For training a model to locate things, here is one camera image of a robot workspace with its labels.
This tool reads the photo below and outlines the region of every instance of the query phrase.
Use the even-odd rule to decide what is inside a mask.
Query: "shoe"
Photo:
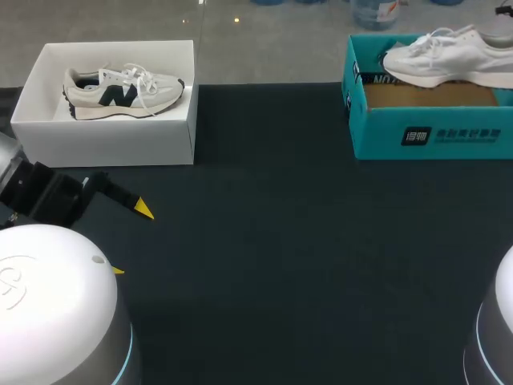
[[[136,64],[125,67],[123,71],[102,68],[88,74],[67,70],[63,93],[71,114],[77,120],[113,115],[146,118],[165,111],[184,93],[182,79],[152,74]]]
[[[513,35],[484,35],[473,26],[438,28],[408,47],[392,48],[382,64],[392,76],[419,87],[465,80],[513,89]]]

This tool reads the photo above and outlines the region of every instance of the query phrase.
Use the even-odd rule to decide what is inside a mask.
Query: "black table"
[[[195,166],[109,170],[156,220],[98,197],[75,230],[127,272],[144,385],[464,384],[513,164],[358,162],[342,110],[338,83],[202,86]]]

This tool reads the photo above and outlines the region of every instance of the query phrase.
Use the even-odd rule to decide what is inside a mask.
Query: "cardboard box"
[[[156,117],[78,121],[63,96],[67,68],[137,63],[185,82],[182,98]],[[31,162],[49,167],[192,164],[198,89],[192,41],[47,44],[30,73],[11,124]]]
[[[425,89],[384,72],[382,55],[417,35],[349,37],[342,92],[361,160],[513,159],[513,91],[444,83]]]

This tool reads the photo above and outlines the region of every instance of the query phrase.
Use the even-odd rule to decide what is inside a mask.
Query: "floor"
[[[490,24],[496,1],[410,3],[392,32]],[[22,86],[45,43],[152,39],[193,39],[199,83],[333,82],[361,32],[344,0],[0,0],[0,87]]]

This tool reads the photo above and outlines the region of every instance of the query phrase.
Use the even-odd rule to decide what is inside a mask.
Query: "white sneaker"
[[[438,28],[408,47],[392,48],[383,67],[403,82],[436,87],[466,80],[484,87],[513,88],[513,35],[480,34],[473,26]]]
[[[152,74],[136,64],[125,67],[124,71],[102,68],[89,74],[67,70],[63,93],[71,114],[77,120],[113,115],[146,118],[168,109],[184,92],[184,81],[175,76]]]

